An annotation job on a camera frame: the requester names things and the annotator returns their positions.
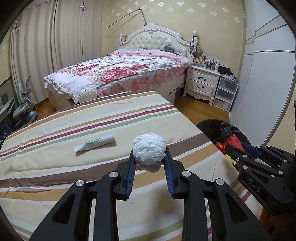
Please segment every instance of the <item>tube cap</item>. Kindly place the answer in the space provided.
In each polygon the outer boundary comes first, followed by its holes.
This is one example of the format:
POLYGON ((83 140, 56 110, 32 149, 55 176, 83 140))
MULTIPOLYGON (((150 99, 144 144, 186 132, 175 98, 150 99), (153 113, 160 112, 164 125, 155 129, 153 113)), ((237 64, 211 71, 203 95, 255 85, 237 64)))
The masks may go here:
POLYGON ((232 134, 232 131, 228 127, 221 130, 221 136, 223 137, 224 140, 231 134, 232 134))

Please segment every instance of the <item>white tube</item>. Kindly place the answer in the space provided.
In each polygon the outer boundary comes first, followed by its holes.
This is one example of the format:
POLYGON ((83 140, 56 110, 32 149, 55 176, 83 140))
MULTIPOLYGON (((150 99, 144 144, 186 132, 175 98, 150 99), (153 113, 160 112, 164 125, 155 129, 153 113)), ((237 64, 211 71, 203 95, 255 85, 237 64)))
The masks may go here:
POLYGON ((82 150, 90 150, 90 149, 105 145, 105 144, 113 142, 113 141, 115 141, 115 139, 114 139, 113 134, 111 134, 108 136, 100 137, 100 138, 92 140, 92 141, 88 141, 80 146, 76 146, 76 147, 74 147, 74 151, 77 152, 77 151, 82 151, 82 150))

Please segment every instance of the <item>floral bedspread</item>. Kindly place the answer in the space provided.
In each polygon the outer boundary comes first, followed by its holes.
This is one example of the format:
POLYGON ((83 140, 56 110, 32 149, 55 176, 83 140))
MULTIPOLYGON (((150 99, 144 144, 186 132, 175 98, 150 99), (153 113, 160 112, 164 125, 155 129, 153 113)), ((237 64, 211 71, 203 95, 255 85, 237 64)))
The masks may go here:
POLYGON ((178 77, 189 60, 157 50, 117 50, 108 56, 75 64, 44 77, 45 88, 69 96, 77 104, 82 89, 98 97, 132 90, 155 90, 178 77))

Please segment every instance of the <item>bed frame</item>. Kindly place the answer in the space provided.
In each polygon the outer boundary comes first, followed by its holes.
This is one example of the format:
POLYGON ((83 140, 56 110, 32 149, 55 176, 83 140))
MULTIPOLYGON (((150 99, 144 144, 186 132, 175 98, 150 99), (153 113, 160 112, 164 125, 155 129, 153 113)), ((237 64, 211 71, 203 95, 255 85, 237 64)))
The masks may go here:
MULTIPOLYGON (((127 39, 124 39, 124 35, 120 34, 119 37, 119 48, 120 49, 129 49, 131 47, 147 48, 154 50, 163 50, 165 46, 170 46, 175 50, 175 53, 180 54, 190 60, 190 43, 184 41, 180 33, 177 33, 171 29, 156 25, 154 23, 148 23, 142 28, 136 30, 132 34, 127 36, 127 39)), ((170 94, 173 90, 181 86, 186 81, 186 73, 181 74, 177 78, 171 80, 170 82, 162 85, 155 91, 158 92, 165 99, 170 99, 170 94)), ((61 110, 69 106, 75 105, 73 100, 65 99, 59 96, 57 93, 46 89, 49 101, 56 110, 61 110)), ((79 102, 83 103, 96 99, 95 90, 86 90, 84 94, 79 96, 79 102)))

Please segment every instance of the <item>white headboard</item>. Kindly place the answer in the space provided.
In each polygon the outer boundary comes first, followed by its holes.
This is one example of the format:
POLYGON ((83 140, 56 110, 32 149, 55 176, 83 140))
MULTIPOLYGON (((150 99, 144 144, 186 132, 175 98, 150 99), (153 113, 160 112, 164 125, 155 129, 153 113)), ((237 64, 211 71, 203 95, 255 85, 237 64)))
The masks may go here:
POLYGON ((163 50, 166 45, 172 47, 175 53, 192 59, 190 55, 190 43, 184 41, 181 34, 154 23, 148 23, 129 35, 127 40, 121 44, 120 49, 139 47, 149 50, 163 50))

